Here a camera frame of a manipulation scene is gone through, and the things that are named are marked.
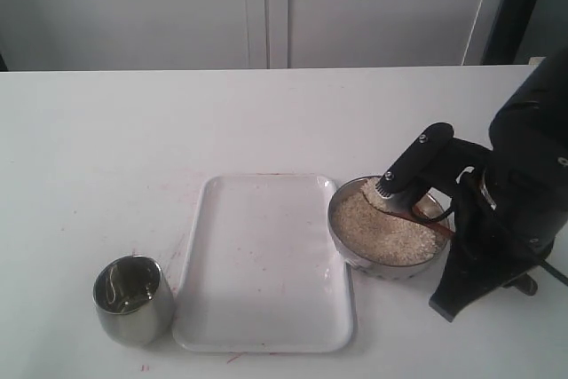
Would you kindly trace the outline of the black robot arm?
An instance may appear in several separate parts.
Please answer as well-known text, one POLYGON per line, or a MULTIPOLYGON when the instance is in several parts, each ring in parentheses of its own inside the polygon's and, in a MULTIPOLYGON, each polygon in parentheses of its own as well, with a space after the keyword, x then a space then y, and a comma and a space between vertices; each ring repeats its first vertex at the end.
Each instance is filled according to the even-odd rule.
POLYGON ((485 164, 460 180, 453 199, 455 234, 430 307, 453 321, 497 288, 532 296, 539 266, 567 223, 567 51, 547 56, 489 126, 485 164))

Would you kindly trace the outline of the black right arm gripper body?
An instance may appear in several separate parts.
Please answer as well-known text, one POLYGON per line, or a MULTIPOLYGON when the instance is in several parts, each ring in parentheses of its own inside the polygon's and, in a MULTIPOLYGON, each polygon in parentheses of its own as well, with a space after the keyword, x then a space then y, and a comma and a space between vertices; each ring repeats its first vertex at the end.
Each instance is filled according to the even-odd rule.
POLYGON ((444 150, 445 190, 452 198, 458 245, 472 261, 501 273, 498 287, 537 289, 529 272, 554 274, 555 189, 514 169, 494 152, 458 138, 444 150))

